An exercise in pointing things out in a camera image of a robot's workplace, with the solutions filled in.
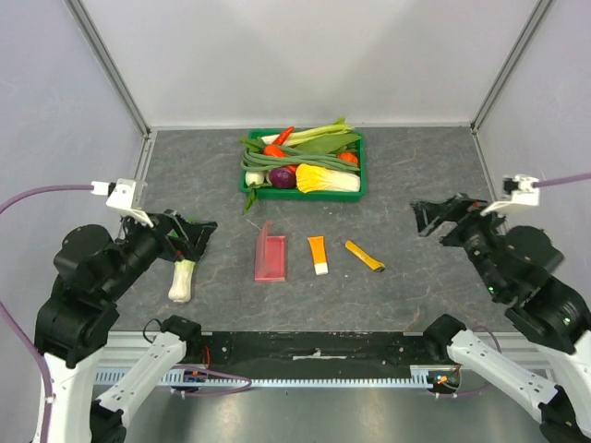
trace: carrot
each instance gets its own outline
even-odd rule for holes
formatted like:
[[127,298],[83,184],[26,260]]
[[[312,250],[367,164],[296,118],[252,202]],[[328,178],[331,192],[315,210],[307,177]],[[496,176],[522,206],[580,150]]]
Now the carrot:
[[356,166],[359,166],[359,159],[352,152],[343,152],[342,154],[337,155],[336,158],[345,160],[346,162],[354,163]]
[[[280,150],[279,147],[276,145],[267,145],[262,153],[264,155],[270,155],[271,157],[287,157],[287,154]],[[296,164],[288,164],[285,167],[289,169],[292,173],[296,173]]]
[[284,130],[277,138],[272,142],[272,145],[283,145],[289,135],[294,132],[296,129],[294,126],[289,126],[287,129]]

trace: tube cap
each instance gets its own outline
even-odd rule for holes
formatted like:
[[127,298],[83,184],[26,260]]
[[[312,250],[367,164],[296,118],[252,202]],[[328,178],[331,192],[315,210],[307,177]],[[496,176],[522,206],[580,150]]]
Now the tube cap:
[[314,271],[316,275],[324,275],[329,273],[329,264],[328,263],[318,263],[314,265]]

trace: green onion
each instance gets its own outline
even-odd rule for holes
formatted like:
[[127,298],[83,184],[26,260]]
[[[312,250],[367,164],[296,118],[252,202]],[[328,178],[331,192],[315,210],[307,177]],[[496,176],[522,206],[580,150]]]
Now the green onion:
[[[349,126],[344,122],[344,118],[339,118],[332,125],[314,127],[312,129],[307,129],[306,131],[292,132],[290,136],[287,138],[287,140],[283,143],[283,146],[295,146],[306,141],[310,141],[315,138],[327,135],[348,134],[354,129],[354,127]],[[275,141],[277,136],[279,136],[279,134],[274,134],[272,136],[264,136],[260,139],[266,145],[271,145],[273,141]]]

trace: green bean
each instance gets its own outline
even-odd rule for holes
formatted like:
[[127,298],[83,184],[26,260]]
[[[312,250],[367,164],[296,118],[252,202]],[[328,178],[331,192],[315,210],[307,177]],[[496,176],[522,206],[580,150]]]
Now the green bean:
[[291,155],[315,155],[319,157],[336,157],[336,154],[311,154],[310,152],[305,152],[304,150],[297,150],[296,148],[290,148],[288,146],[278,146],[278,148],[286,154]]
[[256,152],[244,151],[242,168],[246,171],[270,171],[288,164],[310,164],[334,171],[357,172],[359,168],[351,162],[320,154],[304,154],[293,157],[272,157]]

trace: orange tomato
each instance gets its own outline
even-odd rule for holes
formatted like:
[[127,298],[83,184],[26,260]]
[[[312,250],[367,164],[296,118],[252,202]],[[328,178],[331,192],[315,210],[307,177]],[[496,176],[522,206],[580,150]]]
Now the orange tomato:
[[337,155],[336,158],[354,163],[357,167],[359,166],[359,159],[353,152],[343,152],[342,154]]

